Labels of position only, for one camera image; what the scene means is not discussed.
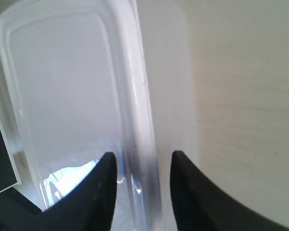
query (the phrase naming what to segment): clear plastic container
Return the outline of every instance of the clear plastic container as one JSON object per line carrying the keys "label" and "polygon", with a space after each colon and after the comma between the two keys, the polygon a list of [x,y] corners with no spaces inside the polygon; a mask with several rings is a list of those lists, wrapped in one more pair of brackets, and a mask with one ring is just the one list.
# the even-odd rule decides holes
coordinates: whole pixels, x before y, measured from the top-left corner
{"label": "clear plastic container", "polygon": [[113,230],[141,231],[161,229],[146,210],[155,204],[161,212],[161,200],[134,16],[127,0],[19,1],[0,16],[0,56],[42,205],[52,206],[114,152]]}

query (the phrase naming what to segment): plastic container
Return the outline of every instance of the plastic container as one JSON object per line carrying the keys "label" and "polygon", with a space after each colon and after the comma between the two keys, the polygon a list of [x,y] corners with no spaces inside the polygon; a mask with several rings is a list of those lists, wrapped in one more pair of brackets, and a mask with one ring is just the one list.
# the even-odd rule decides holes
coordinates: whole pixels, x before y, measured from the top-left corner
{"label": "plastic container", "polygon": [[40,200],[50,207],[114,152],[113,230],[161,228],[146,212],[146,198],[156,211],[161,201],[138,31],[126,0],[24,0],[0,16],[0,56]]}

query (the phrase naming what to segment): beige surface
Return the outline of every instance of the beige surface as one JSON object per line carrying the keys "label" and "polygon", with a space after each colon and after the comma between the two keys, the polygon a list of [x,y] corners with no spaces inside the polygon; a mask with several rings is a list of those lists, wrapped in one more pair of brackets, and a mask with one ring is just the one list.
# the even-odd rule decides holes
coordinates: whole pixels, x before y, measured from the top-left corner
{"label": "beige surface", "polygon": [[177,0],[197,88],[199,167],[289,226],[289,0]]}

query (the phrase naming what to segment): wooden surface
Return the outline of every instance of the wooden surface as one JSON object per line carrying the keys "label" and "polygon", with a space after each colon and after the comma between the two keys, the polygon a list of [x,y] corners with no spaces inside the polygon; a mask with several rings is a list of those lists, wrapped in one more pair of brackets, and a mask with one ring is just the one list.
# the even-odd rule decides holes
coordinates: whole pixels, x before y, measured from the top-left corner
{"label": "wooden surface", "polygon": [[199,168],[289,227],[289,0],[177,0],[189,30]]}

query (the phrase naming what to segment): translucent plastic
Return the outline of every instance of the translucent plastic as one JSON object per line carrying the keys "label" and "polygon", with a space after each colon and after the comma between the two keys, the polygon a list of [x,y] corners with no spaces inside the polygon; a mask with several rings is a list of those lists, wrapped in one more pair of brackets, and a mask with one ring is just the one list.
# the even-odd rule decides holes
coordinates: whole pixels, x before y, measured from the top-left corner
{"label": "translucent plastic", "polygon": [[137,31],[126,0],[20,1],[0,16],[0,55],[41,201],[53,205],[114,152],[113,230],[151,229],[144,184],[160,203]]}

